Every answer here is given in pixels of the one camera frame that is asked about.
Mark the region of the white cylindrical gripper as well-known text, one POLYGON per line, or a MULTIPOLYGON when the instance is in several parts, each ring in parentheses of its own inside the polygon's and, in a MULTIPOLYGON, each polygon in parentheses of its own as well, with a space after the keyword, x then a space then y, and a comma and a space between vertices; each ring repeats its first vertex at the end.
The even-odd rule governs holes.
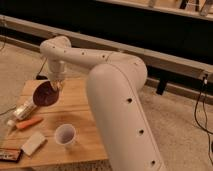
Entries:
POLYGON ((58 89, 62 91, 65 85, 64 79, 66 77, 65 62, 60 60, 48 60, 48 68, 48 78, 52 89, 54 91, 57 90, 56 82, 54 81, 59 81, 58 89))

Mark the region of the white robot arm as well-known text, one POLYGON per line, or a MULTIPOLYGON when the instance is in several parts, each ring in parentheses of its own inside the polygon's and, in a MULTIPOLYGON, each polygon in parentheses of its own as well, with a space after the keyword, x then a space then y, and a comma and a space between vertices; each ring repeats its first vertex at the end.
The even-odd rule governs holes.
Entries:
POLYGON ((113 171, 167 171, 139 91, 147 79, 142 59, 121 52, 74 48, 65 36, 45 40, 49 79, 62 81, 66 63, 90 70, 86 81, 88 104, 113 171))

